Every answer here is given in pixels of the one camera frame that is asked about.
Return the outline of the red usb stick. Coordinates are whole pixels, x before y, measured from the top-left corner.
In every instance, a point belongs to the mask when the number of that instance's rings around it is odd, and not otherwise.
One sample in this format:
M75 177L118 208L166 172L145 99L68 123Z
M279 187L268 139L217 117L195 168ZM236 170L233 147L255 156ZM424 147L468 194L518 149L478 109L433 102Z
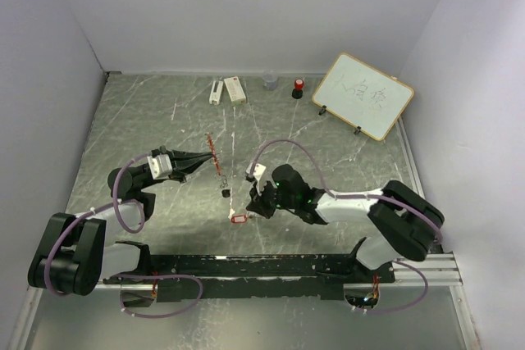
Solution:
M230 222L236 225L244 224L249 220L250 217L251 215L249 213L236 214L230 218Z

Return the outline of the red handled metal key holder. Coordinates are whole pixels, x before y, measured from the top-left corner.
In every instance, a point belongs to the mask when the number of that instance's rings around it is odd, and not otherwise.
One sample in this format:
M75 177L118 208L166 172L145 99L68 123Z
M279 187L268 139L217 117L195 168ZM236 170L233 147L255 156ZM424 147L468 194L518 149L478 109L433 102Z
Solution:
M216 168L217 174L219 176L222 176L222 168L221 168L220 162L219 162L218 157L217 157L217 152L216 152L216 149L215 149L215 145L214 145L214 141L213 141L213 138L212 138L212 134L211 133L206 133L206 138L207 138L209 149L210 149L211 154L212 154L213 164L214 164L214 166Z

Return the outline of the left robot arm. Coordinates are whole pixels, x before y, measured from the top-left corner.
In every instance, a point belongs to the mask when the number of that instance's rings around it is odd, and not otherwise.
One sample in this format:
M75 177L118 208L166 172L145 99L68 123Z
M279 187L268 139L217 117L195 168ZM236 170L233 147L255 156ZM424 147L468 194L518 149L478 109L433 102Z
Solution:
M107 177L112 198L108 204L50 217L28 269L29 286L58 296L85 296L100 280L120 274L136 284L149 280L153 273L149 246L120 241L118 234L137 234L152 217L156 196L149 187L165 181L183 183L212 157L211 152L160 147L114 169Z

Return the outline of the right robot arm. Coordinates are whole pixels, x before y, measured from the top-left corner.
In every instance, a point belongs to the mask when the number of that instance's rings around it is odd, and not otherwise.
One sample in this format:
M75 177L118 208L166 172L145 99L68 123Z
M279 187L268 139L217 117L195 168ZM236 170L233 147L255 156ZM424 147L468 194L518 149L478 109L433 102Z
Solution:
M368 281L377 268L399 257L424 261L432 244L441 239L442 213L398 180L379 189L340 193L309 186L289 164L276 167L269 180L266 174L260 164L246 171L252 185L249 212L270 219L283 210L309 225L375 226L377 234L358 241L348 263L349 276L357 282Z

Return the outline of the white stapler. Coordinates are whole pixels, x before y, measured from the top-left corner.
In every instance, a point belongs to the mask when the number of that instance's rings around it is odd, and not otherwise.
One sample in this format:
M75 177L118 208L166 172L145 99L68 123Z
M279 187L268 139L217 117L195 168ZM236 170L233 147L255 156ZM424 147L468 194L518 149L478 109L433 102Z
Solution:
M222 90L223 90L223 81L214 80L212 82L212 87L211 87L209 98L208 98L208 102L210 105L216 106L221 103Z

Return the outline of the white green staple box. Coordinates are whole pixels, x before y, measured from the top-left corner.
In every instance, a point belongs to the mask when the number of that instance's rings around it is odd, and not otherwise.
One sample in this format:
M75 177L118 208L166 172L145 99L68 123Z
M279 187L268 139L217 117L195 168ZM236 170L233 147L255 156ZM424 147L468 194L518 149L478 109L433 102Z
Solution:
M240 83L240 79L237 76L225 78L223 82L226 86L226 91L228 92L231 103L234 106L246 103L247 98L242 84Z

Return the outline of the red black stamp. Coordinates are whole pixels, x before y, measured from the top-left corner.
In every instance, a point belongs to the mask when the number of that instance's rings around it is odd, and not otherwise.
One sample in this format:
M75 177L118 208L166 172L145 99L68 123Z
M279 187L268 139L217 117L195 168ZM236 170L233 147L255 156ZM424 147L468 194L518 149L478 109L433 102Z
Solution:
M294 88L292 90L292 98L301 99L304 94L303 89L304 89L304 80L296 79L294 81Z

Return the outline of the clear paperclip jar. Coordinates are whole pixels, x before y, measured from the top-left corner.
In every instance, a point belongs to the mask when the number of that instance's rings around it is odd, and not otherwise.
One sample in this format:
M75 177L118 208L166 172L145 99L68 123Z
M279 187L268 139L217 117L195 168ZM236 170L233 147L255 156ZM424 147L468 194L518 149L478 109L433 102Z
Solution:
M263 86L265 89L272 91L277 88L278 75L271 70L266 70L262 73Z

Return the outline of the yellow framed whiteboard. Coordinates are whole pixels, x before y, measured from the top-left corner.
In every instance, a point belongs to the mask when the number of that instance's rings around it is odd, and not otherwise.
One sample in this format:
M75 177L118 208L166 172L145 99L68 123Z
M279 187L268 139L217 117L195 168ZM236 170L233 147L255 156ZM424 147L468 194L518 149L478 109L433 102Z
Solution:
M382 141L414 96L408 85L341 53L312 95L312 101L361 133Z

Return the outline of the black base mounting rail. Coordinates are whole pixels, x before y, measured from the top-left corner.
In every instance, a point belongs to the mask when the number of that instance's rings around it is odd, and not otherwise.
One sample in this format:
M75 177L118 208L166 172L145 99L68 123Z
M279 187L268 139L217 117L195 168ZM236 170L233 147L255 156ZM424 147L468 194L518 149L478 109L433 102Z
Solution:
M374 278L395 281L392 264L358 266L351 254L253 256L153 255L149 274L191 275L203 284L203 299L318 297L342 300L346 285L371 287Z

